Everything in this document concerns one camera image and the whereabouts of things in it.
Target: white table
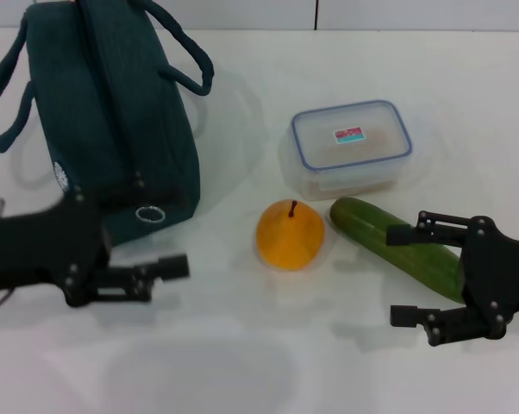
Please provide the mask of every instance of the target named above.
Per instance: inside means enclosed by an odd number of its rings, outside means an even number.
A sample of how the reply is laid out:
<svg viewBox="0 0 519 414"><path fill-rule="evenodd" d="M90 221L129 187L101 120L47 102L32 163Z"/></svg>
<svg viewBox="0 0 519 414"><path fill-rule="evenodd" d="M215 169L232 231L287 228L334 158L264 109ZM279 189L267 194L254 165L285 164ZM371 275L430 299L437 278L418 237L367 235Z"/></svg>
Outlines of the white table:
<svg viewBox="0 0 519 414"><path fill-rule="evenodd" d="M15 34L0 30L0 59ZM281 169L291 117L374 98L399 108L416 152L394 188L365 200L411 222L422 209L486 214L519 238L519 34L191 36L216 64L209 97L184 93L203 201L187 223L115 252L129 264L185 251L191 279L158 285L150 306L75 311L53 287L17 291L0 308L0 414L519 412L519 315L502 341L431 348L420 328L390 327L390 305L453 303L332 230L300 273L268 270L252 247L263 209L300 198ZM22 57L3 128L27 80ZM0 155L0 196L8 216L59 195L34 112Z"/></svg>

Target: cucumber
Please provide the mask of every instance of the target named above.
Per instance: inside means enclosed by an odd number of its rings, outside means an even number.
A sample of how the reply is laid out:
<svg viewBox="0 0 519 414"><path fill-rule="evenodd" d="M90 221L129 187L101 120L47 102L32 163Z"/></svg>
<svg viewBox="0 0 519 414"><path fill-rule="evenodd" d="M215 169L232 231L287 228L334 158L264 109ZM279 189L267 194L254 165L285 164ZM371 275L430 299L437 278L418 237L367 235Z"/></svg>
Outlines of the cucumber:
<svg viewBox="0 0 519 414"><path fill-rule="evenodd" d="M357 198L340 198L330 208L330 219L346 236L403 270L434 292L463 303L459 257L439 244L386 246L386 230L407 224Z"/></svg>

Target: blue lid rim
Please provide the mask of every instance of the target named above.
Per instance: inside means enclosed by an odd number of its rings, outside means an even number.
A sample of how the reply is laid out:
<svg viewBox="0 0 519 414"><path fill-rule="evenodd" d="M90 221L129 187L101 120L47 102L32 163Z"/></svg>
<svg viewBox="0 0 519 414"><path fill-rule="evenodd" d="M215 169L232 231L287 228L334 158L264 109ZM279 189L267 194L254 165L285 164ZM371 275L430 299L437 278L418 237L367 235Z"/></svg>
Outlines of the blue lid rim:
<svg viewBox="0 0 519 414"><path fill-rule="evenodd" d="M305 157L303 156L302 146L300 145L300 140L297 138L297 131L296 131L296 121L300 116L313 114L316 112L323 112L325 110L339 110L341 108L350 108L352 106L361 106L361 105L368 105L368 104L387 104L390 105L390 107L393 109L394 113L396 114L397 120L399 121L399 125L401 126L403 133L405 134L405 140L407 141L409 148L407 151L405 151L403 154L399 155L393 155L391 157L384 157L384 158L377 158L374 160L365 160L365 161L358 161L358 162L351 162L349 164L340 164L339 166L322 166L322 167L315 167L308 164L308 162L305 160ZM396 108L396 105L394 105L390 101L386 101L385 99L375 99L372 101L365 101L365 102L357 102L357 103L348 103L345 105L338 105L338 106L330 106L328 108L320 108L319 110L305 110L304 112L299 112L292 118L291 122L292 126L292 133L294 134L294 141L296 142L297 151L300 154L300 158L302 159L302 164L305 166L308 170L313 171L314 173L318 173L320 171L326 171L326 170L334 170L336 168L345 168L348 166L361 166L365 164L372 164L373 162L380 162L380 161L387 161L387 160L395 160L397 158L403 158L408 155L410 155L413 152L413 142L411 141L409 137L409 132L405 128L405 124L403 123L403 119L401 115L399 115L399 111Z"/></svg>

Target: bag logo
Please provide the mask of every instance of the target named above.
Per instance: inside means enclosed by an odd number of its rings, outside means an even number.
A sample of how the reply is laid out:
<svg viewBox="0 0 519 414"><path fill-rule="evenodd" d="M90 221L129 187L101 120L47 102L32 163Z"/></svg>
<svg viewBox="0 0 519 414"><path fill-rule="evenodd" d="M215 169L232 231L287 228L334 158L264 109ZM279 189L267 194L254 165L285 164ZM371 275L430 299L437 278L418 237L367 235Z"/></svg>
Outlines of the bag logo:
<svg viewBox="0 0 519 414"><path fill-rule="evenodd" d="M62 166L58 162L55 162L53 166L54 176L56 177L56 180L58 181L60 188L63 192L67 192L70 188L70 181L68 180L68 176L66 175L64 168L62 168Z"/></svg>

